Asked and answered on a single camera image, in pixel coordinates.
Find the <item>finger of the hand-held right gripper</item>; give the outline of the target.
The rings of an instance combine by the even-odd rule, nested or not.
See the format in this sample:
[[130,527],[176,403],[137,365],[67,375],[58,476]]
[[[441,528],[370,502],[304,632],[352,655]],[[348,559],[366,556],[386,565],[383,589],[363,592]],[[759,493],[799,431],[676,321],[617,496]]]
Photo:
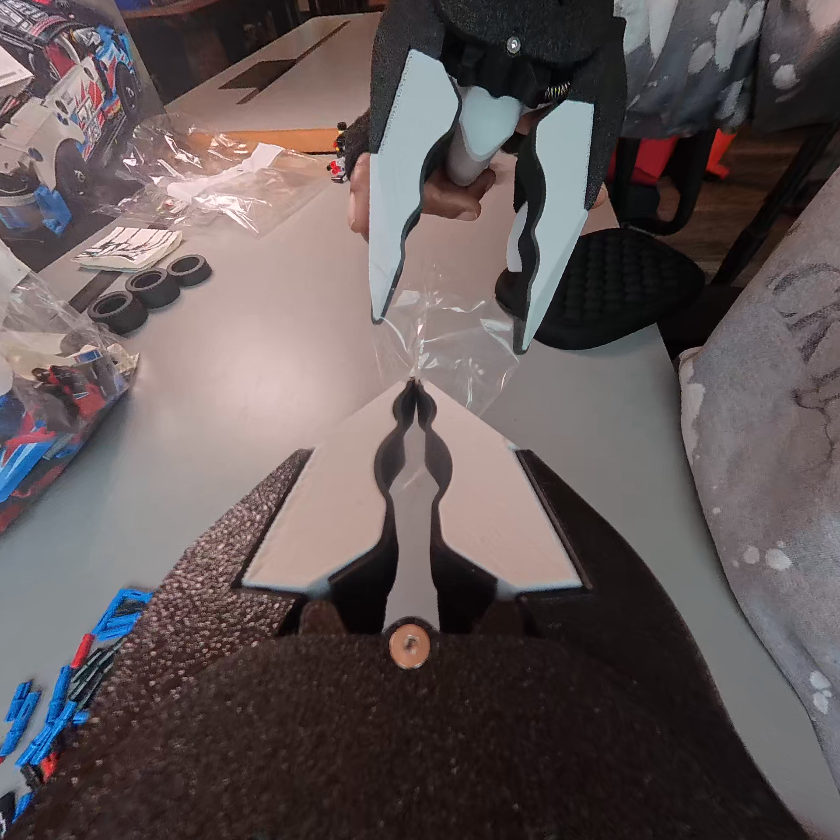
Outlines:
[[371,319],[384,321],[403,273],[406,239],[424,204],[433,159],[452,137],[460,99],[439,59],[407,53],[379,150],[371,154]]
[[594,106],[564,101],[535,122],[518,154],[524,203],[507,242],[513,349],[527,352],[545,317],[584,222]]

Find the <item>person's grey printed hoodie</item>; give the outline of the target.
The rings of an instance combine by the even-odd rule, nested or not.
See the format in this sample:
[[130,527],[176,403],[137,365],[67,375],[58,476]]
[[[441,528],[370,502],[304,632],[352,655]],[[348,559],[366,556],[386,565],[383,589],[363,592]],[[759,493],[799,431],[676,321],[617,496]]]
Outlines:
[[[838,838],[839,174],[678,363],[681,433],[743,630],[712,674],[813,838]],[[741,709],[732,705],[740,696]]]

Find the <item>small building brick assembly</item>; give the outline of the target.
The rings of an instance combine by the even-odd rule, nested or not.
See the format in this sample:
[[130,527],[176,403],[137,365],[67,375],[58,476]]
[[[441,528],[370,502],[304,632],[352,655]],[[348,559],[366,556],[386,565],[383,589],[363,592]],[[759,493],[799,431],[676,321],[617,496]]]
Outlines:
[[348,130],[349,124],[347,122],[338,122],[338,133],[334,142],[332,143],[332,152],[334,153],[334,156],[331,162],[328,164],[331,180],[338,184],[345,183],[349,179],[346,163],[348,156],[348,146],[350,145],[350,150],[352,150],[353,137],[350,136],[350,139],[348,140]]

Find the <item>orange cone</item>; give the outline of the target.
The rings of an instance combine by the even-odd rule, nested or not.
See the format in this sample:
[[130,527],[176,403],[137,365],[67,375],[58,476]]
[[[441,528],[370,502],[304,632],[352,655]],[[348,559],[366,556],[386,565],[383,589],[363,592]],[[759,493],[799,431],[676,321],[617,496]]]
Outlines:
[[724,181],[729,177],[730,169],[723,158],[735,139],[735,133],[727,133],[720,129],[715,132],[707,158],[705,178],[710,181]]

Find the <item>clear bag of building parts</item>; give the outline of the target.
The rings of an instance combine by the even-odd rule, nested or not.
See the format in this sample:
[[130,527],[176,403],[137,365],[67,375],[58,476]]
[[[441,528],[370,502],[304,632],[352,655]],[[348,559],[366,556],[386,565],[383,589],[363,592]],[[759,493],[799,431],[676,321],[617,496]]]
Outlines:
[[1,532],[130,390],[140,357],[12,255],[1,268]]

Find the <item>toy car box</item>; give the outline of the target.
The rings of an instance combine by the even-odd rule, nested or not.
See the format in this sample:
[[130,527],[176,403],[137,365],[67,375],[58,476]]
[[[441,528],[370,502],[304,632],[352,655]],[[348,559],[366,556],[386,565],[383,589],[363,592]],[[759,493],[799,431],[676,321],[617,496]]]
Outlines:
[[41,270],[113,219],[141,185],[123,164],[162,103],[113,1],[2,1],[1,235]]

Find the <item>black and white sticker sheet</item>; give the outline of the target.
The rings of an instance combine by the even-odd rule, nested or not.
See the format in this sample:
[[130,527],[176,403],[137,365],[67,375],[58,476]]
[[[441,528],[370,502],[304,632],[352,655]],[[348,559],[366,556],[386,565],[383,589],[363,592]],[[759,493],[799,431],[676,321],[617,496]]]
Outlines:
[[182,240],[179,230],[115,227],[72,259],[84,270],[137,273],[160,264]]

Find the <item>heap of small building pieces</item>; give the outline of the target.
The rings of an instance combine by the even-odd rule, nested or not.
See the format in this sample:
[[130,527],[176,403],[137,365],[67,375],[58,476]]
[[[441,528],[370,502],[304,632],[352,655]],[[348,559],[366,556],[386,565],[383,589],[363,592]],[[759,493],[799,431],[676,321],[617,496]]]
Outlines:
[[26,812],[36,794],[56,774],[62,754],[91,717],[91,708],[115,660],[152,598],[152,592],[121,589],[63,665],[45,702],[45,717],[34,734],[30,725],[44,691],[32,680],[19,683],[2,715],[1,761],[14,760],[22,791],[1,798],[1,837]]

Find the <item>person's right hand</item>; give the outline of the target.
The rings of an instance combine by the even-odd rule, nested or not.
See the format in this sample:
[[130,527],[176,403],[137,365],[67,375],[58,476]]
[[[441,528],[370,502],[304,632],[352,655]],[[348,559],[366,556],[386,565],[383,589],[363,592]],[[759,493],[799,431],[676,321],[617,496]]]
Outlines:
[[[494,186],[497,174],[485,169],[469,185],[451,182],[444,169],[437,170],[423,187],[422,213],[465,222],[477,220],[481,200]],[[350,177],[348,224],[350,230],[368,240],[370,236],[371,155],[362,154]]]

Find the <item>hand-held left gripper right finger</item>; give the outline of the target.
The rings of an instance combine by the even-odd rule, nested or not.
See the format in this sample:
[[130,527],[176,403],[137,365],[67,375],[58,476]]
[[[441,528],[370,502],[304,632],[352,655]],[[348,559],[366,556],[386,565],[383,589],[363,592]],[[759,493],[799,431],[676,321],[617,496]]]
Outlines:
[[520,450],[430,382],[416,383],[424,462],[437,491],[430,566],[438,595],[476,599],[580,591],[584,578]]

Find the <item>black mesh office chair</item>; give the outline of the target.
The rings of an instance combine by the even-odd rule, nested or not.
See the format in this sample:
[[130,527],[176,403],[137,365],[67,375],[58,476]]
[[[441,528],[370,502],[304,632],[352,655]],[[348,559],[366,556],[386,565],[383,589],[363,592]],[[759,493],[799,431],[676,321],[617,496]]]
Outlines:
[[609,185],[618,198],[620,227],[581,236],[534,339],[557,350],[591,350],[656,325],[674,359],[704,343],[701,312],[705,274],[667,245],[689,222],[716,131],[677,140],[664,168],[679,200],[670,219],[658,216],[656,185],[635,184],[632,170],[642,142],[620,140]]

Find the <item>person's right forearm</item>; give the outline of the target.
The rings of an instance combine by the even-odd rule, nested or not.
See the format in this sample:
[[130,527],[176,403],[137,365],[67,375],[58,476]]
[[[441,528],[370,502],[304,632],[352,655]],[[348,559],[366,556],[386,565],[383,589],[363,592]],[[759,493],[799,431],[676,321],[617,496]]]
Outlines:
[[734,133],[744,123],[776,133],[838,120],[838,1],[613,5],[626,23],[624,138]]

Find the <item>grey desk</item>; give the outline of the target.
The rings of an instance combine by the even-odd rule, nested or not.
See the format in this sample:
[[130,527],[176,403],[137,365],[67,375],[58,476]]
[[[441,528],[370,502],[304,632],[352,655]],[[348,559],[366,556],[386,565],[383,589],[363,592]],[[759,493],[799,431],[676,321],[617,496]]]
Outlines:
[[[49,689],[124,586],[160,582],[193,541],[297,448],[384,390],[366,249],[327,183],[262,237],[195,227],[210,280],[128,341],[133,389],[2,535],[2,713]],[[695,635],[738,731],[793,800],[825,765],[811,721],[742,617],[686,462],[676,371],[655,328],[604,350],[533,344],[485,417],[534,450],[647,562]]]

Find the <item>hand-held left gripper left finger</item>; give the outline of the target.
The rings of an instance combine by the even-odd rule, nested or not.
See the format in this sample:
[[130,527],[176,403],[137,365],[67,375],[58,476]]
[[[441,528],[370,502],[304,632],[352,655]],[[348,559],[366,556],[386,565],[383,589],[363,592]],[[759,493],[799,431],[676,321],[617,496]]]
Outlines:
[[386,599],[398,541],[391,488],[405,465],[416,383],[397,383],[311,452],[247,561],[241,585],[310,598],[370,586]]

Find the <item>small clear plastic bag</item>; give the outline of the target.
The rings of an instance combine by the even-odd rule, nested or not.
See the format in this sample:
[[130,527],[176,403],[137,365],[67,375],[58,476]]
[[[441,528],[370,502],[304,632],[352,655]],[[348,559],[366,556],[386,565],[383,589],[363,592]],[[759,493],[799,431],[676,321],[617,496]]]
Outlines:
[[511,318],[493,300],[440,290],[400,291],[374,326],[381,383],[414,378],[481,416],[518,370],[513,333]]

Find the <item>red chair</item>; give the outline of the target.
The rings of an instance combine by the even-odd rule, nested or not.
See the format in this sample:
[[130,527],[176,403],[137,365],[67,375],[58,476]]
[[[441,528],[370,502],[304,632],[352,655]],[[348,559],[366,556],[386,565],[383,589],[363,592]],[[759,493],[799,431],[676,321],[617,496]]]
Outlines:
[[677,136],[640,140],[631,183],[636,186],[656,186],[663,177],[678,141]]

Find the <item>large clear plastic bag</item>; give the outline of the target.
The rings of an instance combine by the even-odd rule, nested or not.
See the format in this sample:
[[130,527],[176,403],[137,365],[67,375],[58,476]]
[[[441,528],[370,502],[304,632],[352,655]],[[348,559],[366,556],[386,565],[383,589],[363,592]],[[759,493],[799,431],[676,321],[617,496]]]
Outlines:
[[93,200],[98,215],[179,229],[234,225],[256,237],[331,185],[314,157],[207,132],[179,114],[139,123],[112,163],[111,180]]

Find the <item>grey neighbouring table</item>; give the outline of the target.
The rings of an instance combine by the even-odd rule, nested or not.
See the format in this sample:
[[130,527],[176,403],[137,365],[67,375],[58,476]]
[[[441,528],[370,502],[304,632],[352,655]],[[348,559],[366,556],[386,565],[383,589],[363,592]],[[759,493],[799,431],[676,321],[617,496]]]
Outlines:
[[370,103],[382,14],[309,19],[165,106],[215,133],[334,129]]

